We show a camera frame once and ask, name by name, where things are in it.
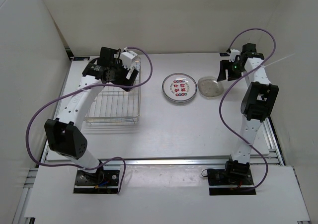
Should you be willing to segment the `aluminium mounting rail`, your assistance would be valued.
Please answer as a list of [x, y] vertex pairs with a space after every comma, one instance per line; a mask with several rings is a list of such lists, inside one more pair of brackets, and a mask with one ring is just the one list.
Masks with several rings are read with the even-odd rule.
[[[164, 159], [125, 159], [126, 165], [224, 165], [226, 158], [164, 158]], [[47, 160], [45, 164], [71, 164], [67, 159]], [[105, 165], [121, 165], [122, 160], [107, 162]]]

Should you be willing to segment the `dark blue label sticker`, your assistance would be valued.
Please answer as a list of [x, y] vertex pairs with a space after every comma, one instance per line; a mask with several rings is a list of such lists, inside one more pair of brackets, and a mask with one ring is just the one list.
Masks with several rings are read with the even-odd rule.
[[229, 54], [228, 53], [219, 53], [221, 57], [228, 57]]

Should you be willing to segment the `blue label sticker left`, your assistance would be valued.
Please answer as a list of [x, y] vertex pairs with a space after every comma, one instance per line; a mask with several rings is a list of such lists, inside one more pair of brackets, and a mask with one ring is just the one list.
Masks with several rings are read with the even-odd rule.
[[89, 61], [90, 57], [74, 57], [73, 61]]

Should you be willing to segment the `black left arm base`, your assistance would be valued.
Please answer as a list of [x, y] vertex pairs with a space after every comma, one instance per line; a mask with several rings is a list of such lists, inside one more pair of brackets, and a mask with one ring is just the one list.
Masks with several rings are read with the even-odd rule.
[[77, 170], [74, 194], [118, 194], [120, 170], [99, 169], [96, 173]]

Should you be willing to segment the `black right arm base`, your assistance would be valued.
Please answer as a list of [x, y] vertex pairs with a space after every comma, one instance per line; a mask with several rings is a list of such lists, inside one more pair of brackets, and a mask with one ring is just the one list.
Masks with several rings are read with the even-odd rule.
[[225, 168], [206, 168], [201, 176], [208, 179], [210, 196], [255, 195], [250, 164], [229, 159]]

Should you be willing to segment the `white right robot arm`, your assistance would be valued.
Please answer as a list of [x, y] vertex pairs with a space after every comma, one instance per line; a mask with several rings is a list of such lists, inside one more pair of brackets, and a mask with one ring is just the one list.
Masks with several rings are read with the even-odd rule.
[[257, 52], [256, 45], [252, 43], [243, 45], [241, 52], [231, 49], [229, 59], [220, 61], [217, 81], [233, 81], [244, 77], [247, 84], [240, 106], [243, 115], [240, 137], [230, 156], [233, 163], [249, 164], [251, 146], [258, 129], [270, 116], [278, 95], [278, 86], [270, 82], [265, 68], [261, 66], [263, 61], [264, 55]]

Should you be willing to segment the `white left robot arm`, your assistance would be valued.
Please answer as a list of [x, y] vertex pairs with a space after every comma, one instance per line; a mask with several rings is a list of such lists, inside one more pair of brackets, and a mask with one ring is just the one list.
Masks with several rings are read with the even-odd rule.
[[65, 108], [44, 125], [50, 150], [67, 157], [87, 173], [92, 184], [104, 179], [100, 161], [87, 149], [87, 139], [81, 133], [81, 127], [92, 103], [103, 90], [102, 84], [112, 83], [130, 91], [138, 75], [132, 64], [138, 58], [137, 53], [129, 50], [115, 50], [103, 47], [100, 55], [88, 62], [82, 72], [78, 93], [71, 96]]

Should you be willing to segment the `green rim dotted plate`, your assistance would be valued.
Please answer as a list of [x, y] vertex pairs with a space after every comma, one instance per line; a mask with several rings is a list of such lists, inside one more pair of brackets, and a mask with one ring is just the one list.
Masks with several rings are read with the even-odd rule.
[[162, 82], [164, 96], [175, 103], [186, 103], [191, 101], [198, 90], [196, 81], [189, 75], [173, 73]]

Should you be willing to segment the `clear glass plate back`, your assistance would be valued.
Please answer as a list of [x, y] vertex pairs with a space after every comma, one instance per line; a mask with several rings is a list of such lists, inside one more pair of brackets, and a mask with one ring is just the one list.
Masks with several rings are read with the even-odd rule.
[[221, 82], [213, 76], [205, 76], [198, 80], [197, 86], [199, 92], [205, 98], [212, 99], [223, 94], [224, 87]]

